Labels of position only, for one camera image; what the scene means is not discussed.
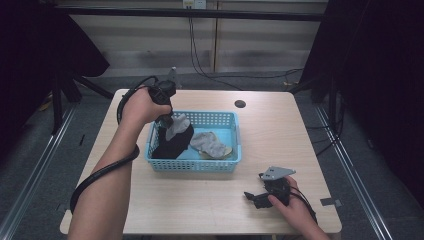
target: black stand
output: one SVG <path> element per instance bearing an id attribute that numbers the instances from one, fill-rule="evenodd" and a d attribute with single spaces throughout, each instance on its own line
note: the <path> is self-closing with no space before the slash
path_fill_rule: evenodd
<path id="1" fill-rule="evenodd" d="M 330 91 L 328 93 L 328 122 L 330 128 L 333 130 L 335 135 L 337 135 L 337 84 L 334 78 L 334 76 L 331 77 Z"/>
<path id="2" fill-rule="evenodd" d="M 59 128 L 62 126 L 62 97 L 61 92 L 63 92 L 69 102 L 80 102 L 82 99 L 81 92 L 79 91 L 75 81 L 83 84 L 89 89 L 97 92 L 98 94 L 104 96 L 107 99 L 112 99 L 113 94 L 106 91 L 105 89 L 99 87 L 98 85 L 90 82 L 86 78 L 79 76 L 75 73 L 63 73 L 59 72 L 53 79 L 52 82 L 52 95 L 53 95 L 53 109 L 54 109 L 54 126 L 52 134 L 56 134 Z"/>

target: forearm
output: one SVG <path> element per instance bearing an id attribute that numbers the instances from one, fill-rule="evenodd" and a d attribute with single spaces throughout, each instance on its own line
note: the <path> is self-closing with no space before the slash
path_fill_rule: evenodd
<path id="1" fill-rule="evenodd" d="M 93 172 L 130 155 L 140 130 L 120 125 Z M 91 184 L 75 208 L 69 239 L 121 239 L 128 212 L 132 163 Z"/>
<path id="2" fill-rule="evenodd" d="M 328 235 L 315 223 L 300 230 L 308 240 L 329 240 Z"/>

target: vr controller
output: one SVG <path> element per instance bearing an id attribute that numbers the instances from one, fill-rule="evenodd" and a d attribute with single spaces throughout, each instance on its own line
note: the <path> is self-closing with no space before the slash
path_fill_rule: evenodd
<path id="1" fill-rule="evenodd" d="M 149 79 L 155 79 L 154 84 L 151 86 L 145 85 L 142 86 L 143 83 L 145 83 Z M 148 87 L 148 92 L 150 95 L 150 98 L 152 101 L 158 105 L 169 105 L 171 106 L 171 112 L 165 115 L 159 116 L 155 122 L 160 122 L 161 126 L 164 126 L 166 128 L 169 128 L 174 123 L 174 120 L 172 119 L 172 115 L 174 112 L 172 111 L 172 104 L 171 104 L 171 97 L 175 95 L 176 93 L 176 84 L 175 82 L 171 80 L 165 80 L 165 81 L 159 81 L 157 77 L 150 76 L 146 79 L 142 80 L 137 86 L 134 88 L 131 88 L 128 90 L 128 92 L 122 96 L 122 100 L 119 102 L 118 109 L 116 112 L 116 118 L 118 121 L 118 124 L 121 122 L 122 119 L 122 111 L 124 109 L 125 104 L 127 103 L 128 99 L 140 88 Z"/>
<path id="2" fill-rule="evenodd" d="M 276 180 L 264 180 L 265 189 L 267 193 L 253 195 L 248 192 L 244 192 L 244 195 L 248 200 L 253 201 L 255 207 L 259 208 L 270 208 L 272 207 L 271 202 L 268 200 L 268 195 L 274 195 L 278 200 L 280 200 L 284 205 L 289 205 L 290 197 L 290 184 L 286 178 L 282 177 Z"/>
<path id="3" fill-rule="evenodd" d="M 264 182 L 266 193 L 254 195 L 252 193 L 244 192 L 246 198 L 253 201 L 255 207 L 270 208 L 271 202 L 268 200 L 268 195 L 273 195 L 280 200 L 284 205 L 289 205 L 290 198 L 290 184 L 285 176 L 295 173 L 296 171 L 287 168 L 269 167 L 265 173 L 260 173 L 259 177 Z"/>
<path id="4" fill-rule="evenodd" d="M 166 128 L 171 127 L 174 123 L 172 119 L 174 112 L 172 111 L 171 97 L 174 96 L 176 92 L 175 82 L 170 80 L 155 82 L 153 86 L 149 87 L 149 95 L 154 103 L 171 106 L 170 113 L 161 115 L 155 120 L 156 123 L 161 122 Z"/>

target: black object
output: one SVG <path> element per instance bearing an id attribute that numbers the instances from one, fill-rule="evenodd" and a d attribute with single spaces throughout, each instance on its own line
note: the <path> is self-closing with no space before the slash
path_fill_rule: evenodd
<path id="1" fill-rule="evenodd" d="M 424 208 L 424 4 L 373 0 L 337 81 L 347 108 Z"/>
<path id="2" fill-rule="evenodd" d="M 175 95 L 177 92 L 177 88 L 175 86 L 175 82 L 166 80 L 162 82 L 155 82 L 155 84 L 149 87 L 149 94 L 152 98 L 152 101 L 158 105 L 169 105 L 172 108 L 171 97 Z M 159 116 L 155 122 L 162 122 L 162 125 L 166 128 L 169 128 L 174 123 L 172 120 L 172 115 L 174 113 L 171 112 L 168 114 L 164 114 Z"/>
<path id="3" fill-rule="evenodd" d="M 335 21 L 332 16 L 345 16 Z M 311 97 L 335 92 L 424 208 L 424 4 L 414 0 L 330 0 L 299 85 Z"/>
<path id="4" fill-rule="evenodd" d="M 260 173 L 259 177 L 261 179 L 262 179 L 262 176 L 263 176 L 263 173 Z M 306 208 L 308 208 L 308 211 L 311 214 L 312 219 L 314 219 L 314 221 L 318 223 L 316 213 L 312 209 L 311 204 L 309 204 L 308 200 L 303 195 L 303 193 L 299 191 L 299 189 L 290 186 L 287 178 L 281 177 L 275 180 L 264 180 L 264 184 L 265 184 L 265 189 L 267 190 L 267 193 L 263 193 L 263 194 L 255 196 L 252 193 L 244 192 L 244 195 L 246 196 L 246 198 L 250 201 L 253 201 L 257 209 L 270 208 L 273 206 L 272 203 L 268 200 L 269 195 L 275 196 L 285 206 L 288 206 L 290 204 L 290 195 L 291 195 L 300 199 L 305 204 Z M 296 190 L 299 194 L 293 193 L 291 189 Z"/>
<path id="5" fill-rule="evenodd" d="M 283 177 L 276 180 L 264 180 L 264 184 L 265 189 L 268 191 L 267 193 L 255 196 L 251 193 L 244 192 L 246 198 L 253 201 L 257 209 L 272 207 L 271 202 L 268 200 L 268 195 L 274 195 L 284 205 L 289 205 L 290 184 L 286 178 Z"/>
<path id="6" fill-rule="evenodd" d="M 177 159 L 188 148 L 194 134 L 194 128 L 190 124 L 184 132 L 177 133 L 171 140 L 166 141 L 166 130 L 164 127 L 158 129 L 159 145 L 152 152 L 154 159 Z"/>
<path id="7" fill-rule="evenodd" d="M 154 79 L 154 84 L 151 86 L 144 86 L 143 84 L 150 79 Z M 161 122 L 161 126 L 165 126 L 169 128 L 174 120 L 172 120 L 172 115 L 174 114 L 172 111 L 172 104 L 170 98 L 176 93 L 175 83 L 171 80 L 159 81 L 156 76 L 149 76 L 143 80 L 139 84 L 137 84 L 134 88 L 128 90 L 128 92 L 122 96 L 122 100 L 119 102 L 118 109 L 116 111 L 116 118 L 118 123 L 121 122 L 122 119 L 122 111 L 124 110 L 124 106 L 127 103 L 128 99 L 140 88 L 148 87 L 149 95 L 152 98 L 152 101 L 158 105 L 169 105 L 171 106 L 171 112 L 165 115 L 161 115 L 155 122 Z"/>
<path id="8" fill-rule="evenodd" d="M 101 75 L 109 63 L 70 16 L 38 1 L 2 1 L 0 23 L 1 150 L 9 149 L 50 91 L 53 134 L 62 122 L 61 92 L 70 102 L 82 97 L 73 80 L 113 96 L 84 78 Z"/>
<path id="9" fill-rule="evenodd" d="M 110 165 L 107 165 L 106 167 L 96 171 L 95 173 L 91 174 L 90 176 L 88 176 L 84 181 L 81 182 L 80 185 L 78 185 L 78 187 L 75 189 L 74 193 L 72 194 L 71 197 L 71 203 L 70 203 L 70 210 L 71 213 L 74 213 L 75 207 L 77 206 L 78 203 L 78 199 L 81 195 L 81 193 L 88 187 L 90 186 L 93 182 L 97 181 L 100 177 L 106 175 L 107 173 L 120 168 L 122 166 L 124 166 L 125 164 L 133 161 L 134 159 L 136 159 L 138 157 L 138 155 L 140 154 L 140 149 L 138 148 L 137 145 L 135 145 L 135 149 L 134 151 L 127 157 L 116 161 Z"/>

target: wrist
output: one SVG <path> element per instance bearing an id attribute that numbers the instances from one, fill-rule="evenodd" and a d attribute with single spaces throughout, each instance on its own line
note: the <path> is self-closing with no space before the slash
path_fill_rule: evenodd
<path id="1" fill-rule="evenodd" d="M 141 130 L 143 130 L 144 125 L 146 125 L 146 121 L 144 120 L 135 120 L 135 119 L 123 119 L 121 123 L 119 124 L 119 128 L 122 131 L 125 131 L 128 135 L 139 135 Z"/>
<path id="2" fill-rule="evenodd" d="M 315 223 L 305 224 L 300 231 L 302 236 L 308 240 L 326 240 L 329 239 L 327 234 Z"/>

